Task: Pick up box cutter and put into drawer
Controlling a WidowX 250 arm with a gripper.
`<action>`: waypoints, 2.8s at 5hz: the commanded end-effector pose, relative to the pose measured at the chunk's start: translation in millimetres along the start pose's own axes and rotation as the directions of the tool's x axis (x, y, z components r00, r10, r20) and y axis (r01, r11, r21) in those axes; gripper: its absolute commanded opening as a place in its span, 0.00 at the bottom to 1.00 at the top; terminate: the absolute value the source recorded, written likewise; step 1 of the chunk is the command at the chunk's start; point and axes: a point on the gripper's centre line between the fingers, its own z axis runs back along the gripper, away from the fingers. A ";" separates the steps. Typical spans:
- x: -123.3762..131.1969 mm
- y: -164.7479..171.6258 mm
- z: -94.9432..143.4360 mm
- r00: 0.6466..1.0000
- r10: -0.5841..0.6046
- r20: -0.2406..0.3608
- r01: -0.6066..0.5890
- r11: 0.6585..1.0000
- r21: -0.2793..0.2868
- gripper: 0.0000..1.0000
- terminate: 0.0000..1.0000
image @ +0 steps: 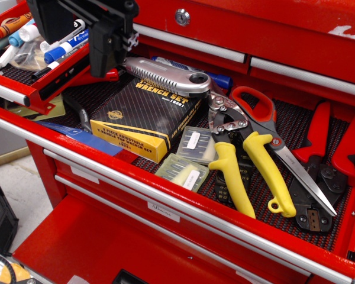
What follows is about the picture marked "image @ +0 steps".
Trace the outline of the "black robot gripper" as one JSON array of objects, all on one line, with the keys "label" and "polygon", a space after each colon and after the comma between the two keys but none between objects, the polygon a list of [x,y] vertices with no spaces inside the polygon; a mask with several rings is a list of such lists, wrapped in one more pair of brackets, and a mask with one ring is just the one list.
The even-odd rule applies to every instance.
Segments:
[{"label": "black robot gripper", "polygon": [[27,1],[41,36],[48,42],[72,31],[75,18],[89,28],[91,75],[102,78],[122,64],[133,47],[136,1]]}]

